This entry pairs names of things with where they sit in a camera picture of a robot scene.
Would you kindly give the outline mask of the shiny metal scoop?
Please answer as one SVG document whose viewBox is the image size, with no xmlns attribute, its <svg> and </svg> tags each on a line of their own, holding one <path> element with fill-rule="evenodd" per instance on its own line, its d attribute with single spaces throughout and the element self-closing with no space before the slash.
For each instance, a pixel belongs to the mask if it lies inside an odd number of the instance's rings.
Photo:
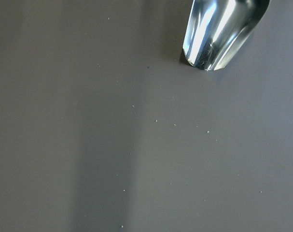
<svg viewBox="0 0 293 232">
<path fill-rule="evenodd" d="M 223 69 L 263 18 L 268 0 L 193 1 L 183 52 L 200 70 Z"/>
</svg>

